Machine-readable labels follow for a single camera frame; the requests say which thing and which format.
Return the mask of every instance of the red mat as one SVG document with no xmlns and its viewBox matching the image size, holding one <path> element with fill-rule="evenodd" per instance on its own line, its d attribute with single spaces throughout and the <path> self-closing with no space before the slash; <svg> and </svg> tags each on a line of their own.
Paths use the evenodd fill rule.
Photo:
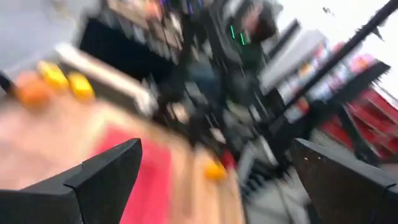
<svg viewBox="0 0 398 224">
<path fill-rule="evenodd" d="M 95 153 L 99 154 L 134 136 L 115 126 L 108 126 Z M 170 152 L 150 139 L 141 139 L 141 142 L 143 152 L 138 178 L 120 224 L 168 224 L 172 180 Z"/>
</svg>

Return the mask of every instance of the black pole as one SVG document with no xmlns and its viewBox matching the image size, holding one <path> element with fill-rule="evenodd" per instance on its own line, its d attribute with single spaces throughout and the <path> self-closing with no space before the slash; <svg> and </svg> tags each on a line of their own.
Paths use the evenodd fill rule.
<svg viewBox="0 0 398 224">
<path fill-rule="evenodd" d="M 329 61 L 315 74 L 315 76 L 283 107 L 279 117 L 293 106 L 306 92 L 319 82 L 335 65 L 348 55 L 362 40 L 364 40 L 379 24 L 384 22 L 398 8 L 398 0 L 390 0 L 374 17 L 362 27 Z"/>
</svg>

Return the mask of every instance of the dark hair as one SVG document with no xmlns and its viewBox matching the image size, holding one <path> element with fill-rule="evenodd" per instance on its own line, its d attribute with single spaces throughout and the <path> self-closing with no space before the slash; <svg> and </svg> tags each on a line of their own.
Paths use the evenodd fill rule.
<svg viewBox="0 0 398 224">
<path fill-rule="evenodd" d="M 264 3 L 257 26 L 251 34 L 251 42 L 260 43 L 275 35 L 276 32 L 277 27 L 272 13 L 272 6 Z"/>
</svg>

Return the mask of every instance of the green light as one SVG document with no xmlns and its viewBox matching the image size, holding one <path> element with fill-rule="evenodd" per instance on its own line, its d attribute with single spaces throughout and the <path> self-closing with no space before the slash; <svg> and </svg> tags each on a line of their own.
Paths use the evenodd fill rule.
<svg viewBox="0 0 398 224">
<path fill-rule="evenodd" d="M 244 37 L 243 37 L 242 33 L 241 33 L 241 40 L 242 40 L 242 44 L 244 45 L 245 43 L 244 43 Z"/>
<path fill-rule="evenodd" d="M 231 33 L 232 33 L 232 38 L 235 39 L 234 27 L 232 27 L 232 26 L 231 26 Z"/>
</svg>

